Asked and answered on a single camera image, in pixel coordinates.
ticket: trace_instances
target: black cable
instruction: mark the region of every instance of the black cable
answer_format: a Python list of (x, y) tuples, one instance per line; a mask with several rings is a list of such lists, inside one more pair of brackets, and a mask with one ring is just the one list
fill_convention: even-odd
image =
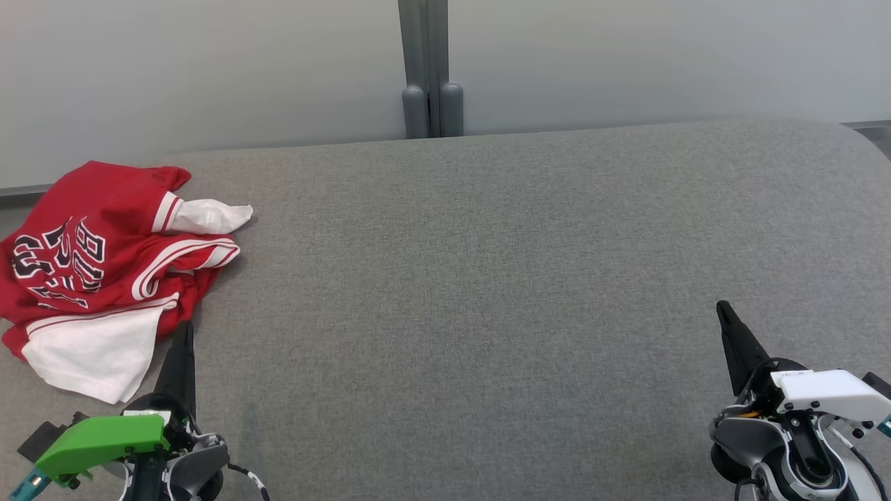
[(863, 463), (863, 466), (866, 466), (866, 471), (870, 473), (872, 477), (872, 481), (876, 482), (876, 487), (879, 488), (879, 495), (882, 496), (882, 501), (888, 501), (888, 496), (885, 493), (885, 484), (882, 483), (882, 479), (879, 478), (879, 474), (872, 468), (872, 464), (866, 460), (866, 457), (863, 457), (863, 454), (860, 454), (860, 451), (855, 447), (851, 447), (851, 452), (857, 456), (857, 459)]
[(733, 491), (733, 501), (740, 501), (740, 492), (742, 491), (742, 486), (744, 485), (761, 485), (761, 482), (755, 479), (743, 479), (736, 482), (736, 490)]
[(242, 468), (237, 464), (229, 463), (226, 465), (226, 467), (228, 467), (230, 470), (232, 470), (234, 472), (238, 472), (243, 475), (246, 475), (249, 479), (253, 480), (254, 483), (257, 484), (257, 488), (260, 489), (260, 496), (263, 497), (263, 501), (271, 501), (269, 498), (269, 492), (266, 491), (266, 486), (263, 485), (263, 482), (260, 481), (260, 479), (257, 477), (257, 475), (250, 472), (247, 468)]

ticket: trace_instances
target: gray fabric surface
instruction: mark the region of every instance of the gray fabric surface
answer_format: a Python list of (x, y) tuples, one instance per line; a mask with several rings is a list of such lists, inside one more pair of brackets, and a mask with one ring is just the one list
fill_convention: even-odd
[[(198, 320), (199, 420), (277, 500), (731, 499), (715, 302), (768, 352), (891, 378), (891, 164), (841, 126), (716, 122), (210, 152), (251, 203)], [(143, 390), (153, 384), (152, 370)], [(117, 409), (0, 357), (0, 475)], [(891, 480), (891, 449), (862, 447)], [(226, 475), (224, 500), (258, 499)], [(116, 499), (100, 474), (73, 495)]]

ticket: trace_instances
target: red jersey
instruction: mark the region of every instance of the red jersey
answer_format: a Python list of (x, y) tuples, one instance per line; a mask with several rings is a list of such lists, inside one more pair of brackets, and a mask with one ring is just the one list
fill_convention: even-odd
[[(41, 370), (56, 369), (38, 365), (67, 364), (47, 357), (48, 349), (81, 350), (93, 358), (105, 349), (108, 355), (108, 340), (93, 341), (89, 332), (119, 324), (106, 334), (123, 340), (135, 312), (152, 310), (157, 317), (152, 341), (191, 317), (220, 267), (240, 250), (227, 235), (172, 231), (184, 201), (171, 192), (189, 178), (177, 167), (89, 162), (50, 188), (24, 225), (0, 242), (8, 263), (0, 266), (0, 316), (14, 323), (3, 342), (16, 357), (45, 377)], [(121, 324), (122, 318), (129, 320)]]

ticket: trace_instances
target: white stripe trim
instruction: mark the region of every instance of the white stripe trim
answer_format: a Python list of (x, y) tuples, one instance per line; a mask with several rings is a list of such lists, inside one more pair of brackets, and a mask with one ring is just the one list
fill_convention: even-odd
[(224, 259), (222, 263), (217, 264), (214, 268), (224, 267), (232, 262), (233, 259), (237, 258), (238, 255), (241, 254), (241, 249), (236, 249), (234, 252), (229, 254), (229, 257)]
[(199, 266), (198, 268), (212, 268), (218, 267), (223, 259), (225, 259), (229, 253), (232, 252), (232, 249), (228, 249), (226, 247), (217, 247), (213, 252), (210, 253), (207, 261), (204, 261), (204, 264)]
[(151, 232), (157, 233), (159, 231), (164, 230), (164, 222), (168, 220), (168, 215), (170, 214), (170, 210), (172, 206), (179, 200), (179, 197), (172, 194), (171, 192), (164, 193), (164, 197), (161, 198), (161, 203), (158, 206), (158, 211), (155, 212), (155, 219), (151, 223)]
[(164, 306), (164, 309), (169, 309), (168, 307), (173, 307), (179, 301), (179, 292), (176, 292), (166, 298), (144, 301), (141, 303), (136, 303), (130, 306), (125, 306), (123, 308), (110, 309), (106, 311), (101, 311), (99, 313), (91, 313), (89, 315), (58, 315), (58, 316), (50, 316), (48, 318), (43, 318), (41, 320), (36, 320), (28, 324), (25, 327), (25, 332), (28, 333), (29, 339), (35, 334), (36, 331), (43, 329), (44, 327), (50, 325), (60, 324), (62, 322), (82, 322), (86, 320), (93, 320), (98, 317), (106, 317), (113, 316), (119, 313), (125, 313), (127, 311), (132, 311), (135, 309), (144, 309), (144, 308), (156, 308), (159, 306)]
[(176, 214), (179, 213), (179, 208), (183, 207), (183, 199), (177, 198), (175, 202), (173, 202), (173, 209), (170, 210), (170, 217), (167, 219), (167, 223), (164, 225), (162, 231), (167, 231), (173, 226), (173, 220), (176, 219)]
[(230, 251), (239, 250), (238, 245), (235, 245), (231, 238), (217, 238), (215, 240), (188, 239), (168, 245), (134, 280), (133, 286), (130, 288), (133, 299), (141, 301), (150, 298), (157, 291), (157, 285), (153, 288), (151, 287), (153, 283), (157, 282), (153, 281), (152, 278), (156, 273), (166, 269), (174, 259), (189, 252), (217, 246), (227, 248)]

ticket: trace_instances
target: robotic hand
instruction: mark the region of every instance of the robotic hand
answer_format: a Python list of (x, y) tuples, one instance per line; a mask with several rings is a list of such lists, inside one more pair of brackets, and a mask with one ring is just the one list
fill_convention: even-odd
[[(846, 438), (879, 431), (891, 437), (891, 385), (873, 373), (809, 370), (770, 358), (726, 301), (717, 304), (736, 401), (709, 428), (716, 470), (754, 487), (759, 501), (887, 501), (869, 462)], [(835, 435), (857, 460), (827, 442)]]
[(213, 501), (223, 487), (223, 468), (252, 472), (229, 462), (225, 439), (201, 433), (195, 421), (195, 360), (192, 324), (180, 324), (164, 358), (155, 391), (137, 398), (121, 415), (74, 415), (71, 426), (44, 423), (19, 448), (35, 469), (10, 495), (30, 501), (57, 483), (80, 486), (102, 466), (124, 481), (119, 501)]

